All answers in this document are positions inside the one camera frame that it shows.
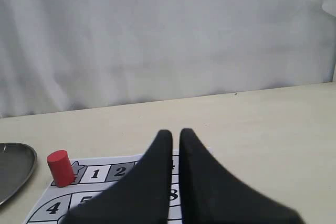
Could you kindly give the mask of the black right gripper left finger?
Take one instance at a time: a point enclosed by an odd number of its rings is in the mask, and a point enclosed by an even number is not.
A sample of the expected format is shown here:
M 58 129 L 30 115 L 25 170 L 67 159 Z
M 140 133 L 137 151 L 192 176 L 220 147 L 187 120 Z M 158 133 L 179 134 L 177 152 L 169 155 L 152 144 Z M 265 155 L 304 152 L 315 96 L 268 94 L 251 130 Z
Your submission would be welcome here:
M 167 223 L 173 136 L 158 131 L 138 163 L 107 190 L 68 211 L 63 223 Z

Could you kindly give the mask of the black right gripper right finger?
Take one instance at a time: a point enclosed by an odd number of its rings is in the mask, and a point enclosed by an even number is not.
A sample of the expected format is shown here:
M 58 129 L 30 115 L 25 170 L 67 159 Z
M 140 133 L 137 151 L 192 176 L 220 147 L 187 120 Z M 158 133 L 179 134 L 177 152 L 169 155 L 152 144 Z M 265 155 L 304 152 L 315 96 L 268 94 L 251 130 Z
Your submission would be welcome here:
M 303 223 L 294 210 L 243 183 L 182 129 L 179 187 L 183 223 Z

